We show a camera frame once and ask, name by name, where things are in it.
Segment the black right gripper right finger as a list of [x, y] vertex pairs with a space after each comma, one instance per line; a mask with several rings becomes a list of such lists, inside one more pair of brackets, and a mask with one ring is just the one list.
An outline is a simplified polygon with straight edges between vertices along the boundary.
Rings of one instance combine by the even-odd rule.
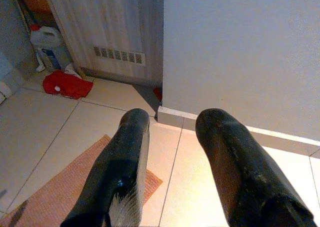
[[314, 227], [314, 215], [274, 159], [225, 110], [203, 110], [197, 139], [231, 227]]

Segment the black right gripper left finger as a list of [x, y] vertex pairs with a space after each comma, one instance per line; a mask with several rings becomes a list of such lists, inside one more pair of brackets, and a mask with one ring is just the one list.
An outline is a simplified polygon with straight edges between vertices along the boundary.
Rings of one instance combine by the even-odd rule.
[[96, 158], [62, 227], [138, 227], [142, 220], [150, 144], [150, 117], [126, 112]]

